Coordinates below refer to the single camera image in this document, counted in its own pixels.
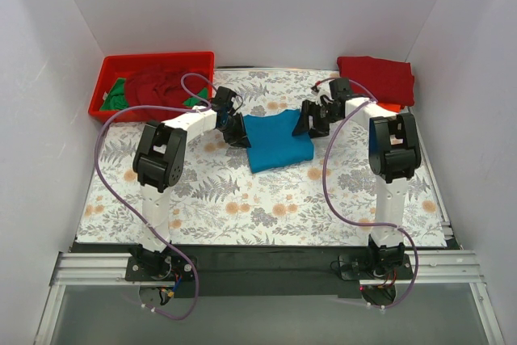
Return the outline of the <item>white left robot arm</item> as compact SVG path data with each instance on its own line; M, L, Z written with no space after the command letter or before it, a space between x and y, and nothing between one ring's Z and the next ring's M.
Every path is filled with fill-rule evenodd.
M227 145L250 147L243 116L234 106L239 98L236 92L220 87L209 107L202 104L194 107L192 113L145 125L132 163L143 197L145 232L140 244L144 249L162 252L166 248L170 195L183 173L188 142L217 129Z

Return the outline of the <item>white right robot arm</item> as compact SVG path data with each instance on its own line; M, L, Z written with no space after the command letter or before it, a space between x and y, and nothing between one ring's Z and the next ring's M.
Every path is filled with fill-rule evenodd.
M409 181L421 166L422 155L415 118L383 108L366 87L349 78L325 78L311 87L314 99L305 100L292 134L312 138L331 135L325 158L340 128L352 120L368 131L368 162L376 176L376 213L369 239L377 250L401 248L409 234L402 230Z

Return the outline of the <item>teal blue t-shirt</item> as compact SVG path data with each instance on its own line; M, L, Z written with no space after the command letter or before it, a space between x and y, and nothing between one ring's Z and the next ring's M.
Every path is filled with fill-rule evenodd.
M292 135L299 117L299 110L290 109L273 116L244 116L252 174L313 160L314 145L309 134Z

